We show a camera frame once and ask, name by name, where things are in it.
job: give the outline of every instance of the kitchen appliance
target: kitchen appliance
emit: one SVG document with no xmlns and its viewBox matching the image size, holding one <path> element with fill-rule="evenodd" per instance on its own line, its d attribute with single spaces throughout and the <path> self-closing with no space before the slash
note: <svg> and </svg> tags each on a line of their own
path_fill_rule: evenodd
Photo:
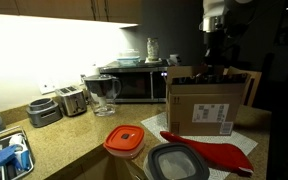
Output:
<svg viewBox="0 0 288 180">
<path fill-rule="evenodd" d="M 100 74 L 111 74 L 122 83 L 122 89 L 116 97 L 116 103 L 158 103 L 165 102 L 166 76 L 168 63 L 145 63 L 141 60 L 132 66 L 121 66 L 114 61 L 100 67 Z"/>
<path fill-rule="evenodd" d="M 132 159 L 144 147 L 144 130 L 139 126 L 118 126 L 108 135 L 103 146 L 114 156 Z"/>
<path fill-rule="evenodd" d="M 31 124 L 38 128 L 60 120 L 63 115 L 58 103 L 51 98 L 31 102 L 26 108 Z"/>
<path fill-rule="evenodd" d="M 152 148 L 143 169 L 149 180 L 207 180 L 210 175 L 204 159 L 183 143 L 165 143 Z"/>
<path fill-rule="evenodd" d="M 90 105 L 95 115 L 108 116 L 115 113 L 115 98 L 121 92 L 121 82 L 109 74 L 85 77 L 84 84 L 90 95 Z"/>
<path fill-rule="evenodd" d="M 83 91 L 78 87 L 56 89 L 55 94 L 66 116 L 75 116 L 87 110 Z"/>
</svg>

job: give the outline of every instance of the toaster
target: toaster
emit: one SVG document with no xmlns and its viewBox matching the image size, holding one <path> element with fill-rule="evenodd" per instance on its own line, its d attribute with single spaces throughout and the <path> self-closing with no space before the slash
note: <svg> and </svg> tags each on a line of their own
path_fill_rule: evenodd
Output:
<svg viewBox="0 0 288 180">
<path fill-rule="evenodd" d="M 75 116 L 87 110 L 83 90 L 78 87 L 69 86 L 56 89 L 55 94 L 66 116 Z"/>
</svg>

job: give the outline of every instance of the microwave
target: microwave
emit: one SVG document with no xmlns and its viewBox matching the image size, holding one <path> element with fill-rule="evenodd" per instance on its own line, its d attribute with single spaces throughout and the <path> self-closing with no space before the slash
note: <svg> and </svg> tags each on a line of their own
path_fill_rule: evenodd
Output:
<svg viewBox="0 0 288 180">
<path fill-rule="evenodd" d="M 110 74 L 121 81 L 121 92 L 116 103 L 159 103 L 166 102 L 166 83 L 168 63 L 145 63 L 144 60 L 133 65 L 123 66 L 114 61 L 99 68 L 100 74 Z"/>
</svg>

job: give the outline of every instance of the upper cabinet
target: upper cabinet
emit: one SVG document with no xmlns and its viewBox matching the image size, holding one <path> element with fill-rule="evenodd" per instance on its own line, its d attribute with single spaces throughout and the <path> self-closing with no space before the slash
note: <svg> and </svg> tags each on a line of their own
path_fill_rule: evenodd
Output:
<svg viewBox="0 0 288 180">
<path fill-rule="evenodd" d="M 0 0 L 0 14 L 19 15 L 15 0 Z"/>
<path fill-rule="evenodd" d="M 94 20 L 92 0 L 16 0 L 20 15 Z"/>
<path fill-rule="evenodd" d="M 0 14 L 139 23 L 141 0 L 0 0 Z"/>
<path fill-rule="evenodd" d="M 139 23 L 140 0 L 97 0 L 100 21 Z"/>
</svg>

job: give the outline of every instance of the electrical outlet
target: electrical outlet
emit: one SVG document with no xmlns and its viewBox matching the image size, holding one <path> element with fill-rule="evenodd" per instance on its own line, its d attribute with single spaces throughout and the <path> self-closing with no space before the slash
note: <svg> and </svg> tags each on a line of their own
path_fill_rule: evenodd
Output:
<svg viewBox="0 0 288 180">
<path fill-rule="evenodd" d="M 50 77 L 40 77 L 38 86 L 41 94 L 47 94 L 55 91 L 55 82 Z"/>
</svg>

